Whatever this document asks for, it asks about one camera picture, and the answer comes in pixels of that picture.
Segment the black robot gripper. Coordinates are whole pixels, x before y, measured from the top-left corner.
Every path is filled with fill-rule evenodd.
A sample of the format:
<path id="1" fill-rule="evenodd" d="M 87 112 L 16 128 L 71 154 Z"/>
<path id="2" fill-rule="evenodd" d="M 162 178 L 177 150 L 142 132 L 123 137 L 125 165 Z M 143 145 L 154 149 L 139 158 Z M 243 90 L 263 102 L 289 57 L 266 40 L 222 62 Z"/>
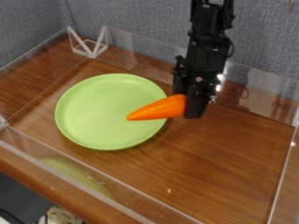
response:
<path id="1" fill-rule="evenodd" d="M 177 56 L 173 70 L 173 93 L 187 94 L 185 118 L 201 118 L 217 94 L 227 59 L 235 46 L 226 30 L 233 28 L 234 0 L 222 4 L 191 0 L 191 29 L 186 56 Z"/>

